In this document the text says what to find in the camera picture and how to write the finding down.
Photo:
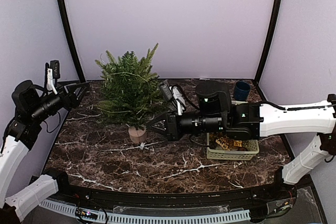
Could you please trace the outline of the small green christmas tree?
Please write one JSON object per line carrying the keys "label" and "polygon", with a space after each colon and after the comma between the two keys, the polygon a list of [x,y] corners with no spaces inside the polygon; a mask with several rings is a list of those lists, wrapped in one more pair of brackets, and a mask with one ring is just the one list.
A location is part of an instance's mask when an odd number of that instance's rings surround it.
{"label": "small green christmas tree", "polygon": [[106,51],[107,61],[95,60],[103,79],[103,100],[98,102],[97,109],[107,122],[143,130],[154,115],[167,109],[159,89],[159,75],[152,71],[158,46],[148,49],[140,59],[134,51],[118,57]]}

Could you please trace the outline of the pale green plastic basket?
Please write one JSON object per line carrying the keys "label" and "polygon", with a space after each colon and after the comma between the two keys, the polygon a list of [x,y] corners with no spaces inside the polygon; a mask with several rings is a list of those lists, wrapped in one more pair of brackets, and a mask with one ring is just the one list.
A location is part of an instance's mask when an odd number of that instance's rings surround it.
{"label": "pale green plastic basket", "polygon": [[219,137],[226,137],[223,133],[207,133],[206,135],[206,157],[207,159],[226,160],[226,161],[249,161],[259,153],[257,140],[242,141],[241,151],[224,151],[215,140]]}

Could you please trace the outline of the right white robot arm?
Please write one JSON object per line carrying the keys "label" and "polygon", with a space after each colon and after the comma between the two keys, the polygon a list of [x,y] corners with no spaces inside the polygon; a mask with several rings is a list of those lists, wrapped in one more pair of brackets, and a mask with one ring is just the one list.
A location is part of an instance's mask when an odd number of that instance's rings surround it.
{"label": "right white robot arm", "polygon": [[335,94],[312,104],[276,105],[269,101],[233,104],[228,85],[204,80],[195,88],[196,111],[185,110],[187,98],[182,88],[167,81],[160,84],[164,99],[175,109],[157,115],[146,128],[169,141],[180,140],[185,134],[224,133],[234,140],[258,140],[287,133],[314,132],[310,144],[290,163],[279,168],[275,183],[268,188],[273,200],[280,199],[322,161],[335,158]]}

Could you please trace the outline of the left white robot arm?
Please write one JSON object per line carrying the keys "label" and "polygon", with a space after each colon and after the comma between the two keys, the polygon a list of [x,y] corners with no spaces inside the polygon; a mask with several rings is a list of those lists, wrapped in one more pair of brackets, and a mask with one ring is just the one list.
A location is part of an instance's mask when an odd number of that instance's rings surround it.
{"label": "left white robot arm", "polygon": [[1,147],[1,223],[22,223],[24,218],[42,201],[56,194],[63,201],[74,197],[66,172],[49,168],[33,183],[7,196],[7,191],[19,164],[32,150],[41,123],[60,109],[70,111],[79,106],[89,83],[59,85],[50,94],[39,96],[43,87],[31,80],[20,83],[12,93],[15,103],[14,118],[7,125]]}

